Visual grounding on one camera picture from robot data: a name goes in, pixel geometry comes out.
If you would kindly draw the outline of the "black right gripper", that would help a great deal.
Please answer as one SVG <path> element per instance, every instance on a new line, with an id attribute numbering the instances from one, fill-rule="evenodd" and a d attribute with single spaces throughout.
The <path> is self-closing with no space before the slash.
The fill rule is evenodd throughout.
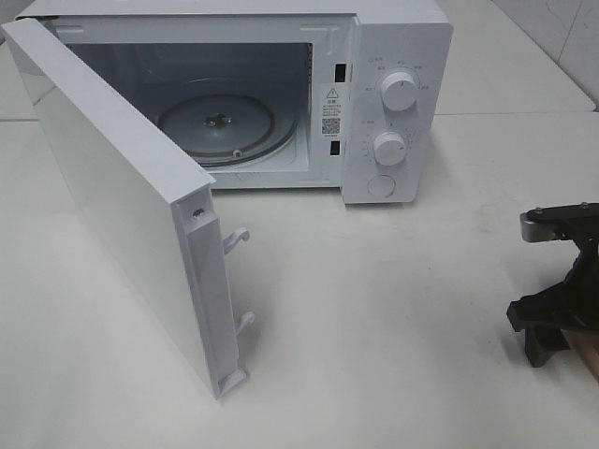
<path id="1" fill-rule="evenodd" d="M 577 242 L 579 254 L 563 281 L 512 301 L 507 318 L 525 329 L 525 354 L 533 368 L 543 367 L 570 344 L 561 329 L 598 332 L 598 239 Z"/>

